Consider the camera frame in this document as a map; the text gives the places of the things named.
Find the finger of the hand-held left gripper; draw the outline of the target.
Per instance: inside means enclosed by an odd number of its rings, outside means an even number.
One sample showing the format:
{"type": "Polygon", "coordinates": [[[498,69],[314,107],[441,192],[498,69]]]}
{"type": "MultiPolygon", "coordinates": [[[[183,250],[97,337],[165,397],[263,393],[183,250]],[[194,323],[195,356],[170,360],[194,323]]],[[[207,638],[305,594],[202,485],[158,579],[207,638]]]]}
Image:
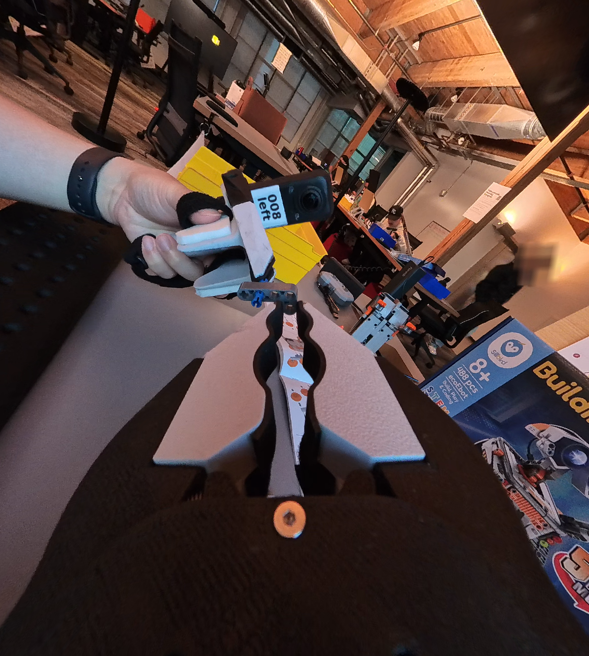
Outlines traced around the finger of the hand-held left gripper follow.
{"type": "Polygon", "coordinates": [[[272,282],[275,279],[274,251],[254,203],[243,202],[233,206],[232,210],[249,259],[252,280],[272,282]]]}

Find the black office chair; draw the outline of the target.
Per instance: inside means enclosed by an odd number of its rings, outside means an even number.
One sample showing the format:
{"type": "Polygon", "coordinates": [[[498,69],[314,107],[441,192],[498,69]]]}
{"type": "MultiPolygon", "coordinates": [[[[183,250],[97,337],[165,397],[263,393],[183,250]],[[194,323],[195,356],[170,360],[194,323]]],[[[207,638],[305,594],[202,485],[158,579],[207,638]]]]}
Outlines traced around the black office chair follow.
{"type": "Polygon", "coordinates": [[[193,103],[198,95],[201,48],[200,38],[189,36],[175,22],[171,24],[167,88],[148,127],[137,133],[138,138],[146,138],[151,143],[151,155],[168,167],[174,165],[192,143],[193,103]]]}

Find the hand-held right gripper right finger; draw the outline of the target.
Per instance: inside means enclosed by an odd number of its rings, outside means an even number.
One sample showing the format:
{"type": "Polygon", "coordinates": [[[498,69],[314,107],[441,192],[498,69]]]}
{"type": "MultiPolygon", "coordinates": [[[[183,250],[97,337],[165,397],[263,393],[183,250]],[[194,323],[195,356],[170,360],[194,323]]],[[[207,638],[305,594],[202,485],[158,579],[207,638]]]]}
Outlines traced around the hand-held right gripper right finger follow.
{"type": "Polygon", "coordinates": [[[307,392],[298,480],[305,495],[333,494],[354,470],[422,461],[423,447],[374,355],[309,303],[298,303],[307,392]]]}

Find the grey desk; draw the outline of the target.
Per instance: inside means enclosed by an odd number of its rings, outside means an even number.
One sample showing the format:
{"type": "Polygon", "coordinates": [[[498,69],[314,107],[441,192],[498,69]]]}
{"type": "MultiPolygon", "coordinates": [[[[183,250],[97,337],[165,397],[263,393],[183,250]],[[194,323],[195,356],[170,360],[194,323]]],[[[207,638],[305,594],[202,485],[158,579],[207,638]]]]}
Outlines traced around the grey desk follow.
{"type": "Polygon", "coordinates": [[[419,648],[374,494],[304,500],[300,537],[230,465],[154,465],[194,359],[134,417],[124,392],[39,385],[0,447],[0,655],[392,655],[419,648]]]}

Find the beige chair back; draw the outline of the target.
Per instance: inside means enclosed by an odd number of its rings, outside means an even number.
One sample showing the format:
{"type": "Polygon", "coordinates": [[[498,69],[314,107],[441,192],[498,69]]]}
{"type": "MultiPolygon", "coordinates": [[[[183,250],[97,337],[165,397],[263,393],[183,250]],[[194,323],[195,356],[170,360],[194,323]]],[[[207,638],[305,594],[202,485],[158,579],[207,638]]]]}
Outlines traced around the beige chair back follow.
{"type": "Polygon", "coordinates": [[[536,331],[536,335],[555,351],[589,337],[589,306],[536,331]]]}

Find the grey remote controller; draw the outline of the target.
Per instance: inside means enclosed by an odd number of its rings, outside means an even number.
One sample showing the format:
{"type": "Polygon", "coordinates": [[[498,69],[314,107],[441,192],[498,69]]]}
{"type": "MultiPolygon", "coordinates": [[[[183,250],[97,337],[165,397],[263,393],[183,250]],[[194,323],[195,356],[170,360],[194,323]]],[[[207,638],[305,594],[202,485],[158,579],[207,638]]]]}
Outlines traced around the grey remote controller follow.
{"type": "Polygon", "coordinates": [[[326,304],[333,311],[352,304],[356,296],[331,272],[322,271],[317,276],[317,287],[326,304]]]}

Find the brown cardboard box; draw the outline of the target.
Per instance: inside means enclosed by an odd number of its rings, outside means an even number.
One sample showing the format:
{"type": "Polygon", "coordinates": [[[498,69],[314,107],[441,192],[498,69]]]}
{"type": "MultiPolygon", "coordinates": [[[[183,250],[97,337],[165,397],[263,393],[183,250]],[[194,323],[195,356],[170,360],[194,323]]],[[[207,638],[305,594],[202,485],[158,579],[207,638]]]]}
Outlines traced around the brown cardboard box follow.
{"type": "Polygon", "coordinates": [[[286,126],[287,118],[261,95],[253,82],[253,78],[249,77],[247,86],[233,112],[276,146],[286,126]]]}

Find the light grey holed beam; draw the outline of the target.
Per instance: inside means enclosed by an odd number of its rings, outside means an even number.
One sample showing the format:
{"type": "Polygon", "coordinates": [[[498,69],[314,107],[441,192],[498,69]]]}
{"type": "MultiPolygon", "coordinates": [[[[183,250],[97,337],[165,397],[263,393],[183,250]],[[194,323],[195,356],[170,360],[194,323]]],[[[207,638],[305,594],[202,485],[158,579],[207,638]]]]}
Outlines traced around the light grey holed beam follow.
{"type": "Polygon", "coordinates": [[[237,291],[240,300],[249,301],[255,308],[266,302],[280,302],[285,314],[293,315],[298,306],[298,288],[291,283],[244,282],[237,291]]]}

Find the white paper notice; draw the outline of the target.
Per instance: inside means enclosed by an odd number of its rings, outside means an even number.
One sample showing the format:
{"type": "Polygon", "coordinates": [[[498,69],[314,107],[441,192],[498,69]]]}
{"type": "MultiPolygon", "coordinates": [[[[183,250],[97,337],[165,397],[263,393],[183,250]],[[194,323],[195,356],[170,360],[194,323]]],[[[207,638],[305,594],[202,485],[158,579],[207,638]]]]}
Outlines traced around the white paper notice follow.
{"type": "Polygon", "coordinates": [[[480,222],[510,191],[510,188],[493,182],[463,213],[465,219],[480,222]]]}

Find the dark monitor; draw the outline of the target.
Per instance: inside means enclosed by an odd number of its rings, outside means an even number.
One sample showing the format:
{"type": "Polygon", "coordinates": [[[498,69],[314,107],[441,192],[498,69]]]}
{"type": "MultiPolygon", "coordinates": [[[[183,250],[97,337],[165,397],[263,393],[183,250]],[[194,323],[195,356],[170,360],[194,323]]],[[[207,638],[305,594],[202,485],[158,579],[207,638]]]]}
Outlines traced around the dark monitor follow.
{"type": "Polygon", "coordinates": [[[223,79],[237,47],[224,22],[204,1],[171,1],[165,30],[175,22],[192,38],[202,42],[200,63],[209,73],[223,79]]]}

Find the yellow storage bin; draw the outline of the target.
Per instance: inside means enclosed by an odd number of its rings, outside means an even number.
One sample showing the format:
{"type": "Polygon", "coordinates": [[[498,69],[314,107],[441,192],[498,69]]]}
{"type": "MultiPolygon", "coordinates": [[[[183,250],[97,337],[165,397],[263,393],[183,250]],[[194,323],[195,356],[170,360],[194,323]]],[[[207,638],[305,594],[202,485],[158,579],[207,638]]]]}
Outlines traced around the yellow storage bin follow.
{"type": "MultiPolygon", "coordinates": [[[[196,142],[168,173],[191,191],[219,197],[222,174],[231,169],[227,161],[196,142]]],[[[309,223],[273,228],[267,231],[267,237],[275,254],[276,278],[284,283],[299,283],[326,255],[309,223]]]]}

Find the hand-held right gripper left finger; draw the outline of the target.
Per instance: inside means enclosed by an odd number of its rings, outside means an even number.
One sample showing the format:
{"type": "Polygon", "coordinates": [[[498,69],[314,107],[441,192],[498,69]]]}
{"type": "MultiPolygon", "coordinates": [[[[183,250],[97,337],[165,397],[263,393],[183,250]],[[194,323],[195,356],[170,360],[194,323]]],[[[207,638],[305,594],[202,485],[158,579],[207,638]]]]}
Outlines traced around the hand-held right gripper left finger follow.
{"type": "Polygon", "coordinates": [[[249,496],[267,495],[277,435],[267,382],[280,364],[282,319],[282,303],[269,304],[206,354],[155,464],[225,472],[249,496]]]}

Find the black pole stand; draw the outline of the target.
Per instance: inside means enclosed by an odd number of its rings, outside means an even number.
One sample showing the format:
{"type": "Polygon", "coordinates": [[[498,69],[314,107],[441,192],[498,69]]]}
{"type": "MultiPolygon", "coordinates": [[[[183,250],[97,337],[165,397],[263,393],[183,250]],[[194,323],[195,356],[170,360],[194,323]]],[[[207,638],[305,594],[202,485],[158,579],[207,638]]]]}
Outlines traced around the black pole stand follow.
{"type": "Polygon", "coordinates": [[[100,118],[96,119],[89,113],[76,111],[71,120],[71,126],[87,140],[109,149],[110,151],[123,153],[126,149],[126,139],[114,128],[108,128],[108,121],[112,109],[118,82],[126,60],[128,47],[132,41],[132,33],[135,29],[135,17],[140,6],[140,1],[131,1],[126,13],[126,22],[117,49],[117,55],[112,68],[108,90],[103,102],[100,118]]]}

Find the person's left hand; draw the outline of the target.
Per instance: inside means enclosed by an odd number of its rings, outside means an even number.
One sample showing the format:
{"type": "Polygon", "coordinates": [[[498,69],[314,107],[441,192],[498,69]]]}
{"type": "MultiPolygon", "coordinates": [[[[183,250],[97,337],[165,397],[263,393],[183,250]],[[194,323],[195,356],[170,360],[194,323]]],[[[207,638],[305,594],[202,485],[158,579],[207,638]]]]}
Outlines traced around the person's left hand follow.
{"type": "Polygon", "coordinates": [[[102,217],[119,225],[132,242],[142,236],[148,273],[190,281],[204,273],[204,263],[180,252],[174,234],[181,227],[176,206],[190,193],[168,173],[126,158],[113,158],[97,177],[96,203],[102,217]]]}

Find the open instruction booklet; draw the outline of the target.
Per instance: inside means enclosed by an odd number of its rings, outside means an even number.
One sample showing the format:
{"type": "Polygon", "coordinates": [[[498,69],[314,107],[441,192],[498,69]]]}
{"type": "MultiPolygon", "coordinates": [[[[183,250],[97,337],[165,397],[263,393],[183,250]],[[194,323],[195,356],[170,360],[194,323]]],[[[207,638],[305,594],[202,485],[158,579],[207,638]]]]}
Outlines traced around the open instruction booklet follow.
{"type": "Polygon", "coordinates": [[[282,335],[277,344],[281,357],[279,376],[289,410],[294,462],[299,465],[299,448],[305,432],[307,394],[313,379],[303,366],[304,343],[298,334],[296,314],[283,314],[282,335]]]}

